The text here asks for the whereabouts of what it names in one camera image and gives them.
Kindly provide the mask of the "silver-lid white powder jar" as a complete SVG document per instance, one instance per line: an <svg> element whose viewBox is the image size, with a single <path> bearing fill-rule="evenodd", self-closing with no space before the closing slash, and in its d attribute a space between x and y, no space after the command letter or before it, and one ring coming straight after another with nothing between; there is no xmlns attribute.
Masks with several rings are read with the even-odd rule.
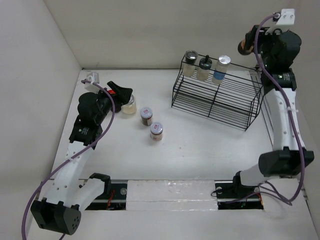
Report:
<svg viewBox="0 0 320 240"><path fill-rule="evenodd" d="M137 111L136 99L133 94L130 96L128 103L121 106L121 111L127 115L134 114Z"/></svg>

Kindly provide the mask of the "small red-cap brown bottle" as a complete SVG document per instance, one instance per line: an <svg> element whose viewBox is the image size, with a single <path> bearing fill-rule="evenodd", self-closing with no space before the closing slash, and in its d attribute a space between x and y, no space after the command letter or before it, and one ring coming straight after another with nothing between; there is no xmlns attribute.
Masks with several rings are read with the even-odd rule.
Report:
<svg viewBox="0 0 320 240"><path fill-rule="evenodd" d="M112 89L108 90L108 93L109 93L110 95L115 95L115 94L116 94Z"/></svg>

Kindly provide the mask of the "red-lid brown sauce bottle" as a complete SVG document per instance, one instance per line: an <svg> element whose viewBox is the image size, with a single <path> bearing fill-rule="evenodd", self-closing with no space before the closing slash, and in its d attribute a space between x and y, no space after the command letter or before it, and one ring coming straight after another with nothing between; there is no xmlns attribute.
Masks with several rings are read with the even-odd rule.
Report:
<svg viewBox="0 0 320 240"><path fill-rule="evenodd" d="M237 51L242 56L248 56L254 51L254 40L243 39L237 46Z"/></svg>

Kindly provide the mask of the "black-pump-lid spice jar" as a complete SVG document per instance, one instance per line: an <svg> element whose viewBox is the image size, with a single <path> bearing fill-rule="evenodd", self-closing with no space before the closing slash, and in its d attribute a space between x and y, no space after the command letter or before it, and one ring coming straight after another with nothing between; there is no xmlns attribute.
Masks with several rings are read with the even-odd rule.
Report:
<svg viewBox="0 0 320 240"><path fill-rule="evenodd" d="M206 81L210 75L210 70L212 67L212 60L209 55L202 57L199 60L198 69L196 73L196 78L199 81Z"/></svg>

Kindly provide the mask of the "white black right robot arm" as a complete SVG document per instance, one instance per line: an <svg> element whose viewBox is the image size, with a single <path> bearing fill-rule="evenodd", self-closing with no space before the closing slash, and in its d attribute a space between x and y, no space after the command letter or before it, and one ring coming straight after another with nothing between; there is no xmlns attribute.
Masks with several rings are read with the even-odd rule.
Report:
<svg viewBox="0 0 320 240"><path fill-rule="evenodd" d="M286 203L295 200L303 186L306 167L315 159L307 150L299 132L296 110L296 77L292 64L301 49L302 40L294 32L254 25L238 45L241 55L254 53L261 68L264 97L269 103L273 127L272 151L260 155L253 167L239 171L232 179L230 191L237 198L252 196L254 189L272 177L300 176L296 193L286 199L273 188L272 192Z"/></svg>

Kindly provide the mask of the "silver-lid blue-label jar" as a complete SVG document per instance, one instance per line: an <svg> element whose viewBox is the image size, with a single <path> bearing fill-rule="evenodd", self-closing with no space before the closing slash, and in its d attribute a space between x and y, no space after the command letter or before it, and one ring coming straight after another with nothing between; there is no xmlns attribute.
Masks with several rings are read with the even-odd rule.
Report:
<svg viewBox="0 0 320 240"><path fill-rule="evenodd" d="M220 85L227 73L228 67L231 63L231 58L227 55L221 55L217 59L215 69L213 71L212 82L216 85Z"/></svg>

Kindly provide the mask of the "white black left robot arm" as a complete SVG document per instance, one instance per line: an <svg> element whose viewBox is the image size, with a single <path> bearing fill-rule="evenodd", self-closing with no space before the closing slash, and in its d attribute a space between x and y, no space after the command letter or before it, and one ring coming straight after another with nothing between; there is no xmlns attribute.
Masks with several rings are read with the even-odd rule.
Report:
<svg viewBox="0 0 320 240"><path fill-rule="evenodd" d="M115 117L118 108L129 103L133 90L113 81L107 83L113 91L94 84L97 93L86 92L78 99L78 115L69 137L65 160L53 174L55 179L42 200L30 206L33 218L41 229L73 235L80 225L83 211L98 197L113 195L109 175L93 173L80 186L79 177L100 139L107 133L102 123L108 113Z"/></svg>

